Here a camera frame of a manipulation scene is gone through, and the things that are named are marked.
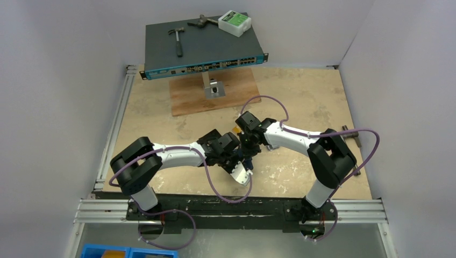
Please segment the black credit card stack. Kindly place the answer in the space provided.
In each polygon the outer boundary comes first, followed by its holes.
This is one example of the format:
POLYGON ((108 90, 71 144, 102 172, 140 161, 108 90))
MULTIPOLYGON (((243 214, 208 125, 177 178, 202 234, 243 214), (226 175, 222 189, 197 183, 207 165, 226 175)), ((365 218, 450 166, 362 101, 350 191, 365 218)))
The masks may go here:
POLYGON ((220 137, 221 137, 221 134, 217 131, 217 129, 213 129, 209 133, 207 133, 204 136, 200 137, 197 140, 197 143, 200 144, 200 145, 206 145, 209 141, 217 140, 220 137))

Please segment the blue leather card holder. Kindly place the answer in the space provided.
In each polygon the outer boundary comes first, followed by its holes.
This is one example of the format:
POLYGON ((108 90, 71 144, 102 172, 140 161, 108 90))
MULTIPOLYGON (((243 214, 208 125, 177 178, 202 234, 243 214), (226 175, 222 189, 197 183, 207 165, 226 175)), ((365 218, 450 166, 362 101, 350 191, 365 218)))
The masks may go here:
POLYGON ((244 168, 246 170, 254 169, 251 156, 244 155, 241 149, 236 149, 234 152, 237 155, 238 161, 240 161, 242 163, 242 165, 244 166, 244 168))

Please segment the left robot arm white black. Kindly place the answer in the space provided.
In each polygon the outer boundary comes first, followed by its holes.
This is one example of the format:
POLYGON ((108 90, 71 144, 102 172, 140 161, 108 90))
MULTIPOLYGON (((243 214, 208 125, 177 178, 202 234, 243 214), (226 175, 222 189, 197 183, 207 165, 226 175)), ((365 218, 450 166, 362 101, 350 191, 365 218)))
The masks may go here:
POLYGON ((212 130, 187 145, 162 145, 148 137, 139 137, 111 161, 115 184, 139 206, 139 212, 148 220, 160 214, 160 203, 149 185, 155 174, 175 167, 219 166, 243 186, 251 184, 251 170, 243 164, 238 147, 240 141, 231 132, 220 134, 212 130))

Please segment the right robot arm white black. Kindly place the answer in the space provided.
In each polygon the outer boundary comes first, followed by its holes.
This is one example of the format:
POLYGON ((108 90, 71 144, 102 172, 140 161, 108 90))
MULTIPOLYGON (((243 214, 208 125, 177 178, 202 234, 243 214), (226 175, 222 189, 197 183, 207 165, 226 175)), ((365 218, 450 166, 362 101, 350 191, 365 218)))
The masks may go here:
POLYGON ((323 212, 323 205, 357 164, 341 136, 323 136, 335 132, 330 128, 316 132, 317 137, 311 138, 310 131, 288 127, 271 118, 260 121, 248 111, 236 119, 236 124, 241 129, 239 137, 244 154, 258 151, 260 145, 271 145, 309 158, 316 180, 303 198, 302 212, 310 219, 323 212))

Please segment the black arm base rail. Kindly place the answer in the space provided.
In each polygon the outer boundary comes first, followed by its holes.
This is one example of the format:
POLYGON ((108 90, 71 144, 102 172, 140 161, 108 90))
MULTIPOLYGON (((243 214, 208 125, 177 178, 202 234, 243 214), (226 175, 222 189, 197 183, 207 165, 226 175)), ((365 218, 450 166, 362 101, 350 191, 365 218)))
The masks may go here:
POLYGON ((157 212, 141 212, 128 202, 127 220, 157 222, 166 234, 182 229, 280 230, 283 233, 323 235, 325 223, 337 219, 333 204, 306 208, 301 198, 248 197, 229 204, 216 196, 159 194, 157 212))

